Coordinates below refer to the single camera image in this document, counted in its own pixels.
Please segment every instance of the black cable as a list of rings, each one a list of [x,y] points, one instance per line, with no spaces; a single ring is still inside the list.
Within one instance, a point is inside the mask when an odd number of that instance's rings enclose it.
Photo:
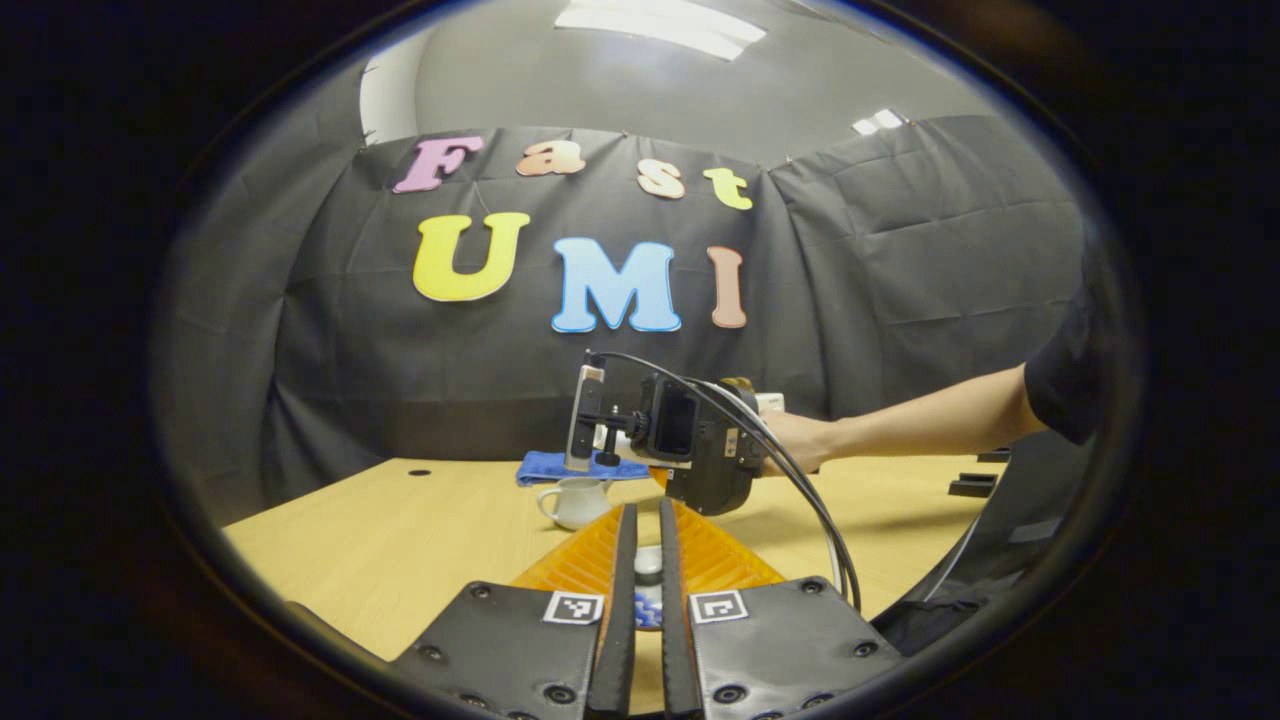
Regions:
[[[854,561],[849,556],[849,548],[845,546],[845,539],[840,534],[840,530],[836,529],[836,523],[835,520],[832,520],[831,514],[827,511],[826,503],[823,503],[822,498],[818,496],[817,488],[813,487],[813,483],[809,480],[808,475],[805,475],[804,470],[800,469],[800,464],[796,462],[794,457],[791,457],[791,455],[786,451],[785,447],[782,447],[781,443],[774,443],[771,439],[767,439],[764,436],[756,432],[755,428],[750,427],[748,423],[744,423],[741,419],[735,416],[733,413],[727,410],[723,405],[713,400],[710,396],[704,393],[692,383],[672,373],[671,370],[662,368],[660,365],[655,365],[653,363],[649,363],[648,360],[641,360],[640,357],[635,357],[634,355],[627,355],[625,352],[607,351],[607,352],[594,352],[591,355],[595,357],[617,357],[620,360],[635,363],[640,366],[648,368],[650,370],[666,375],[667,378],[678,383],[686,391],[698,396],[705,404],[718,410],[722,415],[728,418],[730,421],[736,424],[739,429],[745,432],[748,436],[751,437],[751,439],[759,443],[760,447],[763,447],[769,454],[769,456],[778,465],[778,468],[787,474],[787,478],[791,479],[791,483],[796,487],[797,491],[800,491],[800,495],[804,496],[804,498],[809,502],[809,506],[813,507],[814,512],[817,512],[818,520],[822,523],[823,529],[827,532],[827,536],[832,539],[832,543],[836,547],[836,556],[838,564],[844,569],[844,574],[847,579],[847,583],[842,584],[847,591],[852,593],[854,609],[861,611],[861,591],[858,585],[858,575],[854,571]]]

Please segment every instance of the hand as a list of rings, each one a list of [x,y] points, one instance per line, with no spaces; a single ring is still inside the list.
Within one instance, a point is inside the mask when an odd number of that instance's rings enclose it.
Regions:
[[[765,413],[760,419],[805,473],[814,473],[826,460],[831,460],[828,436],[833,423],[777,411]],[[765,475],[785,474],[772,459],[765,456],[764,460]]]

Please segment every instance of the human arm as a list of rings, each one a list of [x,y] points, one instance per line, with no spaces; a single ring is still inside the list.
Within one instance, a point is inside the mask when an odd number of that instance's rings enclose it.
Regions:
[[[1046,429],[1032,411],[1024,366],[980,375],[867,415],[814,420],[764,416],[805,471],[854,455],[974,455]],[[767,473],[778,473],[769,464]]]

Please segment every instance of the person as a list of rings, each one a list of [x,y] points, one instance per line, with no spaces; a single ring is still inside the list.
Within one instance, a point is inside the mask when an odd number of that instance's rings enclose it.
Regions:
[[[1098,423],[1100,364],[1114,337],[1097,300],[1096,243],[1085,223],[1080,284],[1055,334],[1025,363],[867,415],[771,413],[764,421],[806,473],[856,455],[975,455],[1046,429],[1082,445]]]

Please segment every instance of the foam letter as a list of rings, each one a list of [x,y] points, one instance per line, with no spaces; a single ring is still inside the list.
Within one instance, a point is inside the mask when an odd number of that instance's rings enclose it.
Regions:
[[[746,188],[746,181],[735,176],[728,168],[713,168],[703,170],[703,177],[710,178],[716,197],[721,202],[736,210],[750,210],[751,200],[737,193],[737,188]]]
[[[672,200],[685,196],[685,183],[676,179],[680,177],[680,170],[671,163],[645,158],[636,163],[636,169],[640,170],[636,182],[649,195],[671,197]]]
[[[572,140],[549,140],[525,149],[525,159],[516,165],[522,176],[545,176],[559,173],[568,176],[586,167],[582,161],[582,146]]]
[[[589,237],[564,237],[556,241],[556,252],[564,258],[564,300],[552,318],[552,327],[562,333],[586,333],[595,328],[595,315],[586,309],[588,293],[611,329],[618,329],[622,316],[636,299],[631,327],[641,332],[675,332],[680,315],[671,309],[671,282],[667,266],[675,251],[659,242],[641,242],[614,270],[600,243]]]
[[[424,140],[417,143],[417,158],[404,179],[399,181],[394,192],[417,192],[440,187],[436,170],[449,174],[462,165],[467,150],[476,152],[484,147],[483,137],[447,137],[443,140]]]
[[[742,256],[728,247],[708,247],[707,256],[716,265],[716,310],[712,322],[722,328],[741,328],[746,324],[742,311],[742,293],[737,286],[737,269]]]
[[[498,292],[511,279],[516,266],[516,240],[520,228],[529,224],[524,213],[494,213],[484,219],[493,231],[489,237],[489,259],[477,273],[461,275],[453,272],[453,254],[458,237],[471,227],[466,215],[428,218],[417,225],[422,243],[413,261],[413,287],[431,300],[456,302],[479,300]]]

